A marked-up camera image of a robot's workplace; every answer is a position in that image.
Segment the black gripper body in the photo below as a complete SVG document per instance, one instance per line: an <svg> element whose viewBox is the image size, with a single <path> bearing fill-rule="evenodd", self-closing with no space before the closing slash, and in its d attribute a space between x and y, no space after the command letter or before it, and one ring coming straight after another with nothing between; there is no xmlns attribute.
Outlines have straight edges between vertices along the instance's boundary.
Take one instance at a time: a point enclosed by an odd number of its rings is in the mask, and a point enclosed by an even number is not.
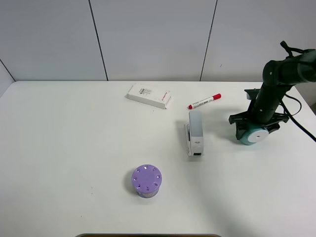
<svg viewBox="0 0 316 237"><path fill-rule="evenodd" d="M276 113L275 110L257 109L255 107L248 109L245 112L230 115L229 123L237 124L238 126L257 126L268 128L275 126L280 122L288 122L289 116L286 114Z"/></svg>

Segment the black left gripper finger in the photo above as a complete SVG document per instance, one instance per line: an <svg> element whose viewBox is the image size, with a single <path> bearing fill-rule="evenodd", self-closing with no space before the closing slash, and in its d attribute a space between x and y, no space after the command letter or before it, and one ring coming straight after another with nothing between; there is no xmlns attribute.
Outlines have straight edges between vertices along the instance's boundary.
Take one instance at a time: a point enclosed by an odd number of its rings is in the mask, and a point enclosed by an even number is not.
<svg viewBox="0 0 316 237"><path fill-rule="evenodd" d="M252 124L247 122L236 122L236 138L246 139L252 133Z"/></svg>

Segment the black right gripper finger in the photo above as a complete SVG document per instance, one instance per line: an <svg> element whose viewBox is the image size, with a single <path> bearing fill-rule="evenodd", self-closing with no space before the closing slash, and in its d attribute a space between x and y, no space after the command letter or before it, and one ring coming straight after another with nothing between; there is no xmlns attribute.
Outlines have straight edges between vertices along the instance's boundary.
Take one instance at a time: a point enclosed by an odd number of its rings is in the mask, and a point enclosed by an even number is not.
<svg viewBox="0 0 316 237"><path fill-rule="evenodd" d="M267 131L269 134L271 134L272 132L277 131L279 129L280 129L280 125L278 122L270 124L267 126Z"/></svg>

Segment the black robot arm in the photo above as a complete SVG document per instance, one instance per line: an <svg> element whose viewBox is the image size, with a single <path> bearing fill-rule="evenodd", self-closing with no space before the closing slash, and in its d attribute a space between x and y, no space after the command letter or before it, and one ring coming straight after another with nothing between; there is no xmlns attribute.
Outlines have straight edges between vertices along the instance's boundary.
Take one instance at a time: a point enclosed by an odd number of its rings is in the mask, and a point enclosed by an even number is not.
<svg viewBox="0 0 316 237"><path fill-rule="evenodd" d="M282 61L269 61L263 69L259 89L245 90L250 100L247 111L231 115L229 123L236 126L236 139L252 145L279 130L280 122L293 120L283 97L296 84L315 82L316 51L290 48Z"/></svg>

